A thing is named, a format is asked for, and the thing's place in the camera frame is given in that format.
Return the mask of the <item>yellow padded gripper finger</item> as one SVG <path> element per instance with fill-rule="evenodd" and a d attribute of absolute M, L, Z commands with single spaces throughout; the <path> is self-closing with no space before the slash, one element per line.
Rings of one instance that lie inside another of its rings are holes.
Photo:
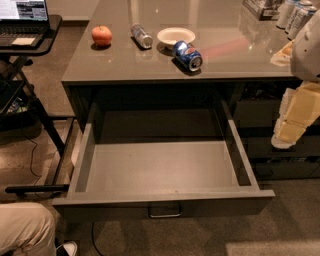
<path fill-rule="evenodd" d="M 294 145 L 320 116 L 320 84 L 304 81 L 283 94 L 271 142 Z"/>
<path fill-rule="evenodd" d="M 290 64 L 291 52 L 293 49 L 293 41 L 288 42 L 270 59 L 270 63 L 276 66 L 288 66 Z"/>

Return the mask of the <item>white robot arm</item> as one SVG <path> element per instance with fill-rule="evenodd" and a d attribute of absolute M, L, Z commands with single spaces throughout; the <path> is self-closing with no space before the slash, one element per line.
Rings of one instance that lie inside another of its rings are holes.
<path fill-rule="evenodd" d="M 320 117 L 320 10 L 297 34 L 290 55 L 293 76 L 302 83 L 297 89 L 287 88 L 282 96 L 279 117 L 271 144 L 288 149 Z"/>

